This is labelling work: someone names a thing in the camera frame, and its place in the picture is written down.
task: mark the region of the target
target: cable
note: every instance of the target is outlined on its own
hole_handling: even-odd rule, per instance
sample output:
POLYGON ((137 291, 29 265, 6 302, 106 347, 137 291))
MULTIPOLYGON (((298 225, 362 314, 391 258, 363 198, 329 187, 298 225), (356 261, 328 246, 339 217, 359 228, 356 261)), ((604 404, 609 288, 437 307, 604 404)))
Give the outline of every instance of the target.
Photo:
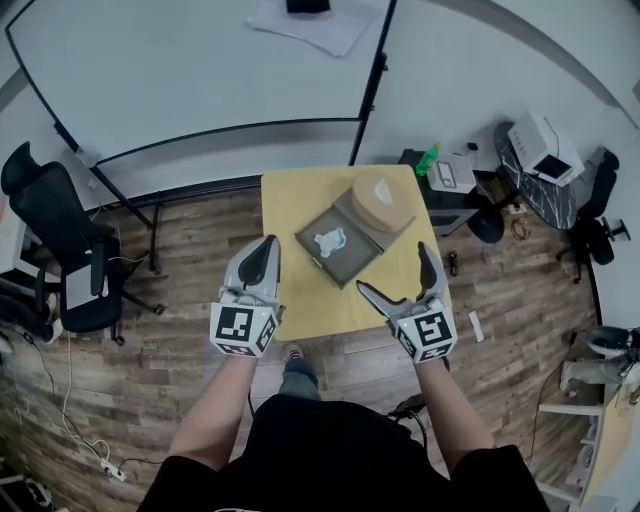
POLYGON ((422 432, 422 446, 424 446, 424 449, 427 449, 427 431, 424 428, 424 424, 422 423, 422 420, 420 419, 420 417, 413 411, 407 411, 409 414, 411 414, 411 416, 413 416, 413 419, 416 420, 418 422, 418 425, 420 426, 420 431, 422 432))
POLYGON ((549 128, 551 128, 551 131, 556 136, 556 158, 560 158, 560 138, 558 137, 558 134, 556 133, 556 131, 553 129, 553 126, 551 126, 551 123, 549 122, 549 120, 546 117, 544 118, 544 120, 547 122, 547 124, 549 125, 549 128))
POLYGON ((65 421, 65 418, 67 417, 67 414, 66 414, 67 400, 69 399, 69 395, 71 394, 71 386, 73 384, 73 364, 71 362, 71 336, 69 335, 69 331, 67 331, 67 341, 69 342, 69 387, 67 388, 67 394, 65 395, 64 402, 62 404, 62 424, 67 429, 67 434, 69 435, 69 437, 71 439, 73 439, 76 443, 78 443, 78 441, 76 440, 76 437, 79 437, 87 446, 91 445, 91 447, 95 447, 95 445, 98 444, 98 443, 103 443, 107 447, 107 456, 104 459, 100 458, 100 460, 101 461, 104 460, 105 462, 109 462, 109 456, 111 455, 111 447, 109 446, 109 443, 107 443, 104 439, 98 439, 98 440, 94 441, 93 443, 88 443, 80 435, 80 433, 78 433, 77 436, 74 436, 73 434, 71 434, 71 432, 69 431, 69 427, 67 426, 67 423, 65 421))
POLYGON ((127 260, 130 261, 131 263, 138 263, 139 261, 144 261, 147 259, 147 257, 149 256, 149 254, 146 254, 144 257, 137 259, 137 260, 132 260, 130 258, 125 258, 124 256, 114 256, 113 258, 109 258, 107 261, 111 261, 111 260, 127 260))
POLYGON ((401 419, 408 417, 407 414, 409 414, 418 423, 418 426, 420 427, 420 432, 422 432, 422 446, 424 446, 424 449, 426 450, 427 449, 427 430, 424 428, 424 423, 422 423, 420 416, 418 416, 415 412, 413 412, 410 409, 405 409, 400 412, 392 411, 387 414, 387 417, 394 418, 394 421, 396 423, 399 423, 401 419))
POLYGON ((513 238, 515 238, 519 242, 522 242, 531 236, 531 230, 527 229, 527 226, 525 225, 524 220, 527 217, 531 217, 532 215, 533 214, 530 213, 519 219, 514 219, 511 222, 511 234, 513 235, 513 238))
POLYGON ((540 407, 540 401, 542 400, 542 392, 544 391, 544 388, 547 387, 547 384, 549 383, 549 379, 551 378, 551 376, 556 373, 560 368, 562 368, 562 365, 567 361, 567 359, 569 359, 569 354, 571 353, 571 349, 573 348, 573 343, 571 343, 569 345, 569 350, 567 350, 567 355, 564 356, 564 359, 560 362, 560 364, 557 366, 557 368, 555 368, 549 375, 547 375, 547 378, 544 380, 544 382, 542 383, 542 387, 540 388, 540 394, 538 395, 538 401, 536 402, 536 414, 533 417, 533 431, 532 431, 532 439, 531 439, 531 453, 529 454, 529 462, 527 462, 527 467, 530 468, 531 467, 531 462, 533 461, 533 449, 535 447, 536 444, 536 429, 538 426, 538 407, 540 407))
MULTIPOLYGON (((91 452, 98 458, 98 460, 100 462, 102 462, 103 460, 106 462, 109 459, 109 455, 111 454, 111 448, 109 447, 109 443, 107 443, 104 439, 98 439, 97 441, 94 441, 93 443, 89 443, 83 436, 82 434, 80 434, 80 430, 78 429, 78 426, 73 422, 73 420, 71 420, 71 418, 69 418, 69 416, 67 416, 67 413, 65 411, 66 408, 66 400, 68 398, 68 394, 70 393, 70 389, 67 392, 67 397, 65 397, 65 403, 64 403, 64 408, 61 409, 58 404, 56 403, 56 394, 55 394, 55 383, 53 380, 53 376, 51 375, 51 372, 49 371, 49 368, 47 368, 47 365, 45 363, 44 360, 44 356, 42 355, 42 351, 40 350, 40 347, 38 347, 38 345, 35 344, 35 342, 33 341, 33 339, 29 338, 25 338, 27 339, 27 341, 33 345, 36 350, 38 351, 38 354, 40 354, 40 359, 42 360, 42 366, 44 367, 45 372, 47 372, 47 375, 49 376, 49 380, 51 381, 51 402, 53 403, 54 407, 56 409, 58 409, 58 411, 60 411, 60 413, 62 414, 62 423, 64 425, 65 428, 62 428, 58 425, 56 425, 54 422, 52 422, 54 425, 58 426, 58 428, 60 428, 65 434, 67 434, 73 441, 75 441, 78 445, 81 446, 86 446, 87 448, 89 448, 89 450, 91 450, 91 452), (66 424, 66 421, 68 421, 71 426, 73 427, 73 429, 75 430, 75 434, 72 434, 71 431, 69 430, 69 427, 66 424), (104 443, 107 446, 107 458, 103 459, 100 454, 96 451, 96 449, 94 448, 94 446, 98 443, 104 443)), ((69 332, 67 331, 67 339, 69 341, 69 361, 71 361, 71 337, 69 336, 69 332)), ((69 388, 71 387, 71 380, 72 378, 72 373, 71 373, 71 363, 69 366, 69 388)))
POLYGON ((247 395, 247 402, 249 402, 249 410, 251 411, 251 419, 253 419, 256 415, 256 412, 253 410, 253 404, 251 403, 251 388, 249 388, 249 394, 247 395))
POLYGON ((120 472, 120 470, 122 469, 122 466, 124 466, 127 462, 129 461, 135 461, 135 462, 144 462, 145 464, 151 464, 152 466, 159 466, 160 464, 162 464, 162 462, 153 462, 151 460, 146 460, 146 459, 136 459, 135 457, 129 457, 124 459, 120 465, 118 466, 118 472, 120 472))
POLYGON ((120 223, 118 222, 118 219, 116 219, 116 216, 113 214, 113 212, 111 210, 109 210, 109 208, 106 208, 105 206, 100 205, 98 207, 98 211, 96 213, 94 213, 93 216, 91 217, 91 221, 93 221, 93 219, 95 219, 97 217, 97 215, 100 213, 100 211, 102 211, 102 210, 104 210, 109 215, 111 215, 111 218, 113 219, 113 222, 115 222, 115 224, 116 224, 116 231, 118 232, 118 245, 120 245, 120 253, 122 253, 122 235, 120 234, 120 223))

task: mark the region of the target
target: power strip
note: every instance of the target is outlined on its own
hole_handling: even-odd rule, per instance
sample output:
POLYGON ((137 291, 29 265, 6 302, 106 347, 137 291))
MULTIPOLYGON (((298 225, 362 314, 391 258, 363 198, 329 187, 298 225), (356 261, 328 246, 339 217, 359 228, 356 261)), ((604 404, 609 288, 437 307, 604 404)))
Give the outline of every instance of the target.
POLYGON ((120 480, 121 482, 124 482, 126 480, 127 477, 124 474, 124 472, 120 471, 117 467, 115 467, 110 462, 101 460, 100 465, 102 466, 102 469, 104 469, 105 474, 109 478, 115 478, 116 480, 120 480))

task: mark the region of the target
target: black shirt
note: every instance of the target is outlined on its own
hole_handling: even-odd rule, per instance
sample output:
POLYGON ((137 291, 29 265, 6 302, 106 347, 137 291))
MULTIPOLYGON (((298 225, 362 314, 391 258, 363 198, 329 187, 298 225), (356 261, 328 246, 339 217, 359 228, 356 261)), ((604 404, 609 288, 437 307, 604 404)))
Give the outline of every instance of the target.
POLYGON ((365 407, 276 395, 244 454, 216 472, 161 466, 139 511, 548 510, 515 446, 477 450, 451 480, 407 429, 365 407))

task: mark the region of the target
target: gray tray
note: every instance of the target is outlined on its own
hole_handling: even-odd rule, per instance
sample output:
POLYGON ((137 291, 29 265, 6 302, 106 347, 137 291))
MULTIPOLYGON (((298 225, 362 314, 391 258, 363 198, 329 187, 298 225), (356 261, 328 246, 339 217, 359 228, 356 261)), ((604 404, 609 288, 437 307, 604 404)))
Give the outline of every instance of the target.
POLYGON ((296 233, 296 239, 331 279, 344 288, 369 263, 375 260, 382 250, 366 233, 345 217, 335 206, 316 217, 296 233), (328 258, 320 256, 320 246, 313 240, 317 234, 324 234, 342 228, 347 243, 342 249, 333 251, 328 258))

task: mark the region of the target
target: plastic bottle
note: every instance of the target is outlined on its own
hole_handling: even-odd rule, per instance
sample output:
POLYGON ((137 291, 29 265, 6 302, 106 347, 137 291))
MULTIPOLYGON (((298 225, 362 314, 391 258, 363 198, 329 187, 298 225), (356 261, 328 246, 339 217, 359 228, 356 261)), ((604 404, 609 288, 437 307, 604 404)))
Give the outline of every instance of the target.
POLYGON ((425 151, 424 155, 420 159, 420 162, 416 166, 416 176, 427 176, 429 171, 433 167, 433 164, 438 160, 438 155, 440 154, 440 146, 439 142, 436 142, 431 149, 425 151))

